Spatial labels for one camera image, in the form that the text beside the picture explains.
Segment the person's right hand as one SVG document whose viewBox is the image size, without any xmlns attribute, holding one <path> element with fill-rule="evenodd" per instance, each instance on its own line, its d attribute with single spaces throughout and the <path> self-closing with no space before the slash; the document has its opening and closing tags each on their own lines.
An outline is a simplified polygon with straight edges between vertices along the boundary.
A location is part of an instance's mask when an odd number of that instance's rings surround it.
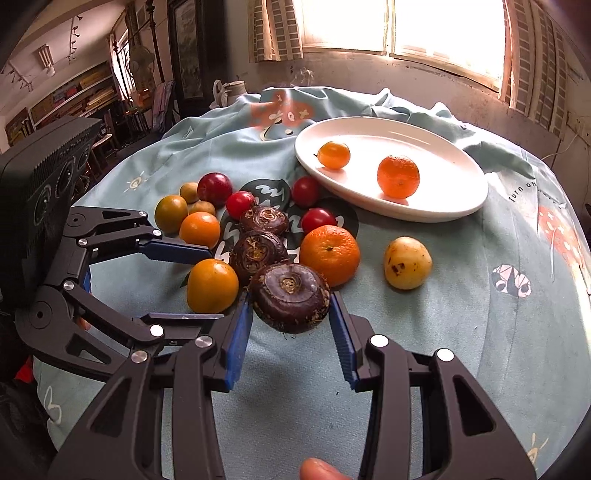
<svg viewBox="0 0 591 480">
<path fill-rule="evenodd" d="M 301 480 L 349 480 L 349 477 L 329 463 L 318 458 L 308 458 L 301 463 Z"/>
</svg>

